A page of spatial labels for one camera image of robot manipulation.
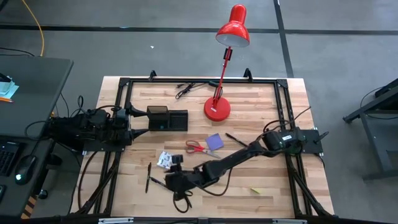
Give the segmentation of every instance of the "lamp shade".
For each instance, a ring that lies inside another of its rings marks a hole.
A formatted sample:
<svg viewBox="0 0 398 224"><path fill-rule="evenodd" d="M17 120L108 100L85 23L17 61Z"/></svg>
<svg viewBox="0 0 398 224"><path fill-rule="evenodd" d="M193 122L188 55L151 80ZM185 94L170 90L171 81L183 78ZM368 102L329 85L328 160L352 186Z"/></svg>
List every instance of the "lamp shade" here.
<svg viewBox="0 0 398 224"><path fill-rule="evenodd" d="M249 32L244 26L246 8L242 4L231 10L229 22L217 32L216 40L228 47L247 47L250 44Z"/></svg>

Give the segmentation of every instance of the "red desk lamp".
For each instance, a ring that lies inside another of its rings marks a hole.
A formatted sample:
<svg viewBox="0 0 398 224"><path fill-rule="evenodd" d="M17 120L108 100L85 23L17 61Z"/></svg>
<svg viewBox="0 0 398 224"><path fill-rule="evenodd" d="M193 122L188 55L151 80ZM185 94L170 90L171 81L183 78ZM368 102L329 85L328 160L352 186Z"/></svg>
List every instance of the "red desk lamp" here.
<svg viewBox="0 0 398 224"><path fill-rule="evenodd" d="M221 97L225 68L231 60L231 47L247 47L250 43L249 32L244 26L246 8L242 4L235 5L231 10L229 22L225 24L216 35L216 40L228 48L224 53L223 73L220 83L213 97L205 103L205 114L212 121L222 121L229 116L231 105L226 98Z"/></svg>

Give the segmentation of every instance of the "wooden table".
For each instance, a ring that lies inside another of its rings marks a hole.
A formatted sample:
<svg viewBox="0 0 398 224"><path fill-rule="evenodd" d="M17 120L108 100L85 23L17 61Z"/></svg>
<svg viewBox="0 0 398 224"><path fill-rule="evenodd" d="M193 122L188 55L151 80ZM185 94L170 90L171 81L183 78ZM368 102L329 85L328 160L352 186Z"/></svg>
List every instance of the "wooden table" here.
<svg viewBox="0 0 398 224"><path fill-rule="evenodd" d="M114 104L119 78L104 77L97 107ZM304 81L301 78L291 78L288 79L288 84L294 114L297 115L309 106ZM152 163L151 176L158 180L164 179L165 170L156 166L162 151L183 154L183 169L191 169L213 158L206 154L186 154L184 148L187 139L195 139L206 146L205 138L219 133L225 147L219 149L217 154L226 157L242 147L227 138L225 133L230 133L236 138L250 143L261 133L265 124L278 119L274 89L270 84L223 85L223 97L231 103L231 114L227 120L219 123L210 121L203 113L203 104L210 96L213 96L215 90L213 87L203 85L176 100L175 95L180 90L175 86L176 83L135 83L132 88L131 102L134 107L146 111L147 106L167 105L170 110L188 110L189 127L188 132L148 132L138 137L132 146L126 148L119 167L112 216L294 217L283 155L274 158L254 157L235 167L232 171L229 189L222 197L215 197L200 189L193 189L193 196L190 197L193 208L184 214L176 211L172 203L172 192L162 186L150 182L148 194L145 194L147 166L150 162ZM314 126L311 112L307 111L301 115L296 124L302 129L311 129ZM133 128L147 128L147 126L147 117L132 118ZM82 203L90 197L98 185L103 157L104 153L97 153L88 166L81 187ZM83 160L82 169L87 159L88 156ZM325 171L320 159L304 154L303 164L309 189L324 208L333 213ZM207 190L216 193L222 192L227 176L223 176L217 184L208 187ZM107 192L106 189L101 210L105 206ZM298 190L298 195L300 208L304 211L300 190ZM186 208L184 200L177 202L177 205L182 210ZM72 211L75 210L77 210L77 194L74 195L72 205Z"/></svg>

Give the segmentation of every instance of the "purple sticky note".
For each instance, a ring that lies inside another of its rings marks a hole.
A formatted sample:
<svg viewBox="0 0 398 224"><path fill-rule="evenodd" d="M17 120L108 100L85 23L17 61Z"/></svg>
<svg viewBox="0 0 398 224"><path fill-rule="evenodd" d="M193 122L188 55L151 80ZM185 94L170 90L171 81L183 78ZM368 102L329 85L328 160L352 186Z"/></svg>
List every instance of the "purple sticky note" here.
<svg viewBox="0 0 398 224"><path fill-rule="evenodd" d="M214 151L224 146L223 140L221 140L218 133L207 137L206 142L211 151Z"/></svg>

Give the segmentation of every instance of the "floor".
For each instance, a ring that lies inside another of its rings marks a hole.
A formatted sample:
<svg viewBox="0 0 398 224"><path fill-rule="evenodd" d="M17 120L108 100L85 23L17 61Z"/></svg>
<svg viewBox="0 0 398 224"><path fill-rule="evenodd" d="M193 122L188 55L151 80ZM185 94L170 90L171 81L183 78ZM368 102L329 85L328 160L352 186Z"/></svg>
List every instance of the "floor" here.
<svg viewBox="0 0 398 224"><path fill-rule="evenodd" d="M46 57L75 62L63 90L70 110L77 108L78 95L85 97L87 108L95 107L105 75L149 75L151 70L158 75L220 75L224 47L214 30L228 20L236 3L247 7L251 44L234 50L226 76L240 77L249 67L255 77L304 78L314 122L330 132L323 147L335 213L396 222L398 179L362 180L378 171L375 157L361 122L345 124L341 118L357 109L367 92L397 78L397 1L28 1L43 25L130 27L126 32L44 32ZM10 1L0 12L0 24L34 22L20 1ZM294 34L297 30L304 34ZM40 35L3 29L0 46L39 54ZM58 108L65 116L62 101ZM34 217L68 212L79 167L69 152L57 152L65 162L49 174L45 186L50 196L37 203Z"/></svg>

